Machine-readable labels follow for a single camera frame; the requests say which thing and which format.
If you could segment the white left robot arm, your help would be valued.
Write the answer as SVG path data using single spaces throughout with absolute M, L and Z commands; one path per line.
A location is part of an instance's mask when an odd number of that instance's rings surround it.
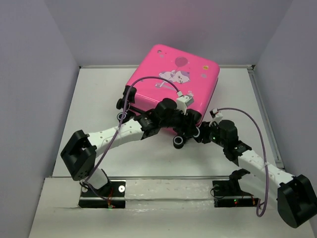
M 154 109 L 126 122 L 120 121 L 118 126 L 93 133 L 78 130 L 72 134 L 60 156 L 74 181 L 83 181 L 97 195 L 104 196 L 109 192 L 110 181 L 98 168 L 100 162 L 96 158 L 103 159 L 112 148 L 154 136 L 162 128 L 171 128 L 184 137 L 198 137 L 200 132 L 195 115 L 188 110 L 193 102 L 189 95 L 175 101 L 165 98 Z

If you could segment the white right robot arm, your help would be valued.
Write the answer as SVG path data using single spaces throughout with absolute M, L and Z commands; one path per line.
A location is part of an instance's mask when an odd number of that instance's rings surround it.
M 264 182 L 264 199 L 268 200 L 270 194 L 275 196 L 277 211 L 287 225 L 297 228 L 317 214 L 317 196 L 310 180 L 265 162 L 249 145 L 239 140 L 234 122 L 203 122 L 197 131 L 194 136 L 197 142 L 221 146 L 229 161 Z

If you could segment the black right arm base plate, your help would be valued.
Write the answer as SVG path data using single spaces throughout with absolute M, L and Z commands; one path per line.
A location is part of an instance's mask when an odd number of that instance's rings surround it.
M 215 208 L 256 207 L 258 198 L 243 191 L 239 181 L 249 174 L 245 169 L 235 170 L 228 180 L 213 180 L 210 195 Z

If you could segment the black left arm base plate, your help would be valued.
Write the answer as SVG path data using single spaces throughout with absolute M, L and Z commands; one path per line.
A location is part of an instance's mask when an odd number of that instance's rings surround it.
M 112 180 L 110 186 L 98 190 L 83 182 L 80 182 L 80 185 L 81 192 L 78 201 L 80 208 L 124 209 L 126 207 L 125 180 Z

